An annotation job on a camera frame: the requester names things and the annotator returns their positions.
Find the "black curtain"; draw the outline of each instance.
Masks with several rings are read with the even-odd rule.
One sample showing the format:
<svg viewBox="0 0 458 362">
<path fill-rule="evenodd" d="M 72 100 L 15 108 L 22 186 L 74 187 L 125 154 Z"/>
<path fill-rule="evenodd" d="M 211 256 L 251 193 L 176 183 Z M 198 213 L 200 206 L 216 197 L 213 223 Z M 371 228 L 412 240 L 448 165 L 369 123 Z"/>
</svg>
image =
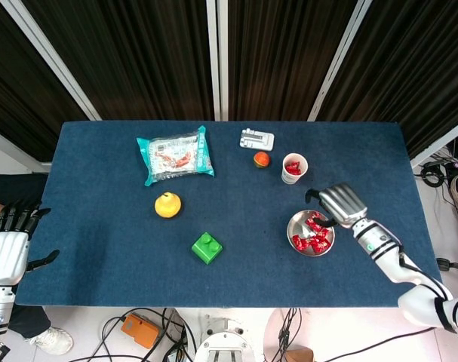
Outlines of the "black curtain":
<svg viewBox="0 0 458 362">
<path fill-rule="evenodd" d="M 397 121 L 410 157 L 458 124 L 458 1 L 374 1 L 318 115 Z"/>
<path fill-rule="evenodd" d="M 50 161 L 64 121 L 85 115 L 0 5 L 0 134 Z"/>
<path fill-rule="evenodd" d="M 229 119 L 306 121 L 356 0 L 229 0 Z"/>
<path fill-rule="evenodd" d="M 103 119 L 214 119 L 205 0 L 24 0 Z"/>
</svg>

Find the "orange device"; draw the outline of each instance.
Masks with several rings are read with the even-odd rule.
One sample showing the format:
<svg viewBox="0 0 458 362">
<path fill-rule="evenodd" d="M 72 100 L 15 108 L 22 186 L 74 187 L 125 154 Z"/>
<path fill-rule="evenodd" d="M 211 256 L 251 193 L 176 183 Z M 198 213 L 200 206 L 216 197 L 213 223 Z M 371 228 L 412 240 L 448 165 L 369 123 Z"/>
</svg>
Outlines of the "orange device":
<svg viewBox="0 0 458 362">
<path fill-rule="evenodd" d="M 121 330 L 134 337 L 135 342 L 150 349 L 158 338 L 160 329 L 145 317 L 132 313 L 124 320 Z"/>
</svg>

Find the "small toy fruit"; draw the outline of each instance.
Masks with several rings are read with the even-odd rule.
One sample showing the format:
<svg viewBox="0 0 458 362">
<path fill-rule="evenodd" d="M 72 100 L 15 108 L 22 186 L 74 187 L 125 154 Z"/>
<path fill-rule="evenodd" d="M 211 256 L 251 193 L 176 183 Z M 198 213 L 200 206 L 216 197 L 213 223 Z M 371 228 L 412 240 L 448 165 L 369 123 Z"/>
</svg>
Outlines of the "small toy fruit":
<svg viewBox="0 0 458 362">
<path fill-rule="evenodd" d="M 271 161 L 271 158 L 265 152 L 258 152 L 254 156 L 254 164 L 258 168 L 264 168 L 264 167 L 269 166 L 270 161 Z"/>
<path fill-rule="evenodd" d="M 161 217 L 174 217 L 180 211 L 182 201 L 171 192 L 165 192 L 155 201 L 155 212 Z"/>
</svg>

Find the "robotic hand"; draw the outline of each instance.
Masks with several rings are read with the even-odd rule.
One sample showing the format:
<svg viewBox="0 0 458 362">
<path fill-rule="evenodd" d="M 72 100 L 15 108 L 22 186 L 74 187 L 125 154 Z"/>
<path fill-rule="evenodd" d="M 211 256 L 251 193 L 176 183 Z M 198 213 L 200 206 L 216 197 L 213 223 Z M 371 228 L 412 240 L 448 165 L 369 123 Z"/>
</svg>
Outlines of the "robotic hand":
<svg viewBox="0 0 458 362">
<path fill-rule="evenodd" d="M 38 210 L 38 206 L 22 208 L 16 203 L 0 212 L 0 335 L 8 329 L 15 287 L 24 273 L 49 264 L 59 254 L 59 250 L 55 250 L 44 259 L 27 262 L 32 233 L 39 220 L 51 211 Z M 0 342 L 0 361 L 8 352 L 9 348 Z"/>
<path fill-rule="evenodd" d="M 358 243 L 370 255 L 393 283 L 409 282 L 416 287 L 400 296 L 398 305 L 411 322 L 423 326 L 439 327 L 456 333 L 458 330 L 458 298 L 430 275 L 421 271 L 404 253 L 403 244 L 384 226 L 367 219 L 367 207 L 345 183 L 323 191 L 310 189 L 306 202 L 311 197 L 332 215 L 325 222 L 316 220 L 321 226 L 341 225 L 352 229 Z"/>
</svg>

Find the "orange fruit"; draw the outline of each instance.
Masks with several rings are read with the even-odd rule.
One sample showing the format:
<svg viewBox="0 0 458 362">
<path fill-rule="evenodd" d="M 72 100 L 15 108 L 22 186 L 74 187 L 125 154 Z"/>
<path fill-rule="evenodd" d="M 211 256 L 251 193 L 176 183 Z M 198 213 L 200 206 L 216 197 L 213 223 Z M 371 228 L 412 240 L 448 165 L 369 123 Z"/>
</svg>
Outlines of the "orange fruit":
<svg viewBox="0 0 458 362">
<path fill-rule="evenodd" d="M 258 152 L 254 155 L 254 164 L 258 168 L 264 168 L 269 166 L 271 158 L 265 152 Z"/>
</svg>

